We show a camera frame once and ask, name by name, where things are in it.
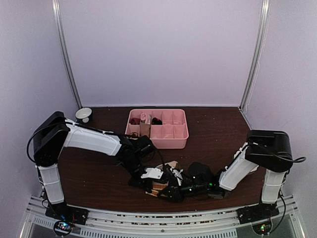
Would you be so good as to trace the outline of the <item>striped beige green sock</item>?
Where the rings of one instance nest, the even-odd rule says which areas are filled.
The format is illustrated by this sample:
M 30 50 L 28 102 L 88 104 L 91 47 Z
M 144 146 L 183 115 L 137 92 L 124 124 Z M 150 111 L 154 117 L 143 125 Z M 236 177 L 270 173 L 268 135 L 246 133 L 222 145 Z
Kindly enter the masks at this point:
M 163 179 L 163 176 L 166 176 L 167 178 L 174 177 L 173 173 L 170 170 L 172 167 L 174 167 L 178 170 L 181 170 L 177 161 L 171 161 L 171 162 L 163 163 L 161 165 L 156 166 L 156 168 L 163 170 L 163 175 L 162 175 L 161 179 Z M 166 186 L 166 184 L 161 185 L 161 184 L 157 183 L 157 180 L 158 179 L 153 179 L 152 192 L 145 192 L 146 194 L 157 197 L 158 192 Z

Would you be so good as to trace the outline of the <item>pink divided organizer box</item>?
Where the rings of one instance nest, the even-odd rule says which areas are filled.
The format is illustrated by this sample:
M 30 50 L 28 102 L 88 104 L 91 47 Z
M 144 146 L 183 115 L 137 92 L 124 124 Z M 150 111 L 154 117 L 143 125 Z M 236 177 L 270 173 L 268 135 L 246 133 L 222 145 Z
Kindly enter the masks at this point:
M 182 109 L 132 109 L 128 116 L 125 133 L 129 134 L 129 120 L 141 113 L 159 118 L 163 125 L 151 125 L 150 139 L 158 149 L 183 149 L 189 138 L 185 111 Z

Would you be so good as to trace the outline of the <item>argyle black red orange sock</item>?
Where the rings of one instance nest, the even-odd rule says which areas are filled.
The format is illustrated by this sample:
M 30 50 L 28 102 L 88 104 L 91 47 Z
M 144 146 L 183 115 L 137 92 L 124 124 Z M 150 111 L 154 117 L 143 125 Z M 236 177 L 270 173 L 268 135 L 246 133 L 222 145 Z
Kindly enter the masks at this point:
M 163 125 L 162 120 L 159 118 L 152 119 L 152 125 Z

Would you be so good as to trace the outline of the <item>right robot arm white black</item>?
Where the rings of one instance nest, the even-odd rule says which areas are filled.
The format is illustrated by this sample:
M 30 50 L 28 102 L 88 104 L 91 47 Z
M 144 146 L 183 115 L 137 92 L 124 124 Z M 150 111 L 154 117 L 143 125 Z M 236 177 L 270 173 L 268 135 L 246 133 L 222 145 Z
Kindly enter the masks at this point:
M 164 165 L 163 178 L 167 186 L 157 196 L 173 202 L 181 202 L 185 197 L 200 193 L 223 199 L 251 171 L 262 167 L 266 173 L 259 204 L 240 208 L 237 215 L 240 224 L 270 219 L 279 214 L 277 199 L 291 167 L 305 160 L 305 157 L 293 159 L 287 133 L 250 130 L 246 142 L 234 154 L 232 163 L 217 174 L 213 174 L 209 166 L 198 162 L 189 166 L 187 174 Z

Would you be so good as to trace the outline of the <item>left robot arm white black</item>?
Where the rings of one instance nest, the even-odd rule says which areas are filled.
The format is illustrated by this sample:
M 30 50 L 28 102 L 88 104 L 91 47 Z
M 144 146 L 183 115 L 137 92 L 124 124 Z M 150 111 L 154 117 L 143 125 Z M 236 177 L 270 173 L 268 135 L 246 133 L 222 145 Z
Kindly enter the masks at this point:
M 50 210 L 60 219 L 72 217 L 67 205 L 58 171 L 58 159 L 66 147 L 80 148 L 116 157 L 131 175 L 132 182 L 149 192 L 150 182 L 161 179 L 166 168 L 145 167 L 141 159 L 157 149 L 147 136 L 104 131 L 67 119 L 63 112 L 56 111 L 32 134 L 27 146 L 33 146 L 33 153 L 27 157 L 38 170 L 47 194 Z

